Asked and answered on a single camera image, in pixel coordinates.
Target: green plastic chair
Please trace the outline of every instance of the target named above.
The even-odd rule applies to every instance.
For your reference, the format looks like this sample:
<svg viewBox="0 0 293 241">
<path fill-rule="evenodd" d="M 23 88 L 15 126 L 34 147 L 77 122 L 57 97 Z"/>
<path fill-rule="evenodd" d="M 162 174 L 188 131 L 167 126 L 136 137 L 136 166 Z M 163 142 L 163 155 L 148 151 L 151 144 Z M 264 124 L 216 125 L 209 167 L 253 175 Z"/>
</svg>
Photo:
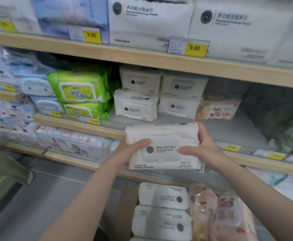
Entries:
<svg viewBox="0 0 293 241">
<path fill-rule="evenodd" d="M 33 177 L 29 169 L 0 151 L 0 200 L 14 183 L 29 184 Z"/>
</svg>

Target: right hand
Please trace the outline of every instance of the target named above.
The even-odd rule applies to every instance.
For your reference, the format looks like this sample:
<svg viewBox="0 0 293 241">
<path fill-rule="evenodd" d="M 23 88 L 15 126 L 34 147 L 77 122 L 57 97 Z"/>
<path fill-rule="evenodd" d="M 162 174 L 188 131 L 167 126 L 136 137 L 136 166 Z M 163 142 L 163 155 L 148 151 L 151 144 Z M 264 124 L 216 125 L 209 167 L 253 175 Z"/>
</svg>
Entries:
<svg viewBox="0 0 293 241">
<path fill-rule="evenodd" d="M 199 127 L 198 138 L 200 145 L 182 146 L 178 148 L 178 152 L 183 155 L 193 155 L 205 162 L 211 170 L 220 173 L 221 167 L 231 161 L 216 145 L 208 134 L 205 126 L 200 122 L 192 122 Z"/>
</svg>

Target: hand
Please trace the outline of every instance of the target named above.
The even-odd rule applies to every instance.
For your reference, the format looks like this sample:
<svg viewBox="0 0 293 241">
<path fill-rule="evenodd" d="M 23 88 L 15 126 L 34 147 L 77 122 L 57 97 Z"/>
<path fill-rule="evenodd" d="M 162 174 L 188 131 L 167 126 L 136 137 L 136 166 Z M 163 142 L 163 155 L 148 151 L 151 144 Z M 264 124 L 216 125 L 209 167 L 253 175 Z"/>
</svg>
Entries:
<svg viewBox="0 0 293 241">
<path fill-rule="evenodd" d="M 208 134 L 205 126 L 200 122 L 192 122 L 199 127 L 198 138 L 200 145 L 182 146 L 178 148 L 178 152 L 183 155 L 193 155 L 205 162 L 211 170 L 220 173 L 221 167 L 231 161 L 216 145 Z"/>
<path fill-rule="evenodd" d="M 134 144 L 128 145 L 124 138 L 112 155 L 105 160 L 105 162 L 111 163 L 111 165 L 115 167 L 119 173 L 127 168 L 127 164 L 134 153 L 141 148 L 147 147 L 150 143 L 150 139 L 142 139 Z"/>
</svg>

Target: left hand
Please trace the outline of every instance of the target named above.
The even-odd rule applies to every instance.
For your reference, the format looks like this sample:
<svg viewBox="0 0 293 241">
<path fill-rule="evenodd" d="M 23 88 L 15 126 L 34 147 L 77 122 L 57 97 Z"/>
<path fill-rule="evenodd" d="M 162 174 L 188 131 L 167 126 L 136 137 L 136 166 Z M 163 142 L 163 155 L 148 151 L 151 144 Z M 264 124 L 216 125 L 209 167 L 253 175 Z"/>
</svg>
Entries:
<svg viewBox="0 0 293 241">
<path fill-rule="evenodd" d="M 128 145 L 124 138 L 112 155 L 105 160 L 105 162 L 110 163 L 116 168 L 117 172 L 120 173 L 126 169 L 133 154 L 139 149 L 147 147 L 150 143 L 150 139 L 142 139 L 134 144 Z"/>
</svg>

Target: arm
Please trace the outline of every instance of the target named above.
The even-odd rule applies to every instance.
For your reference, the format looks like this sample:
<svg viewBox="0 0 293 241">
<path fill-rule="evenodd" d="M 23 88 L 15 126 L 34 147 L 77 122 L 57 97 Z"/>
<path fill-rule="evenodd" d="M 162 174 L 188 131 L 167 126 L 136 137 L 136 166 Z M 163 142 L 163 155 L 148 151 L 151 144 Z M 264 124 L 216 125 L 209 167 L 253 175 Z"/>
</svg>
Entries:
<svg viewBox="0 0 293 241">
<path fill-rule="evenodd" d="M 122 140 L 40 241 L 92 241 L 116 175 L 126 168 L 127 162 L 138 149 L 149 144 L 150 139 L 132 145 Z"/>
<path fill-rule="evenodd" d="M 277 241 L 293 240 L 293 201 L 227 157 L 197 124 L 200 146 L 183 146 L 179 153 L 199 157 L 221 174 Z"/>
</svg>

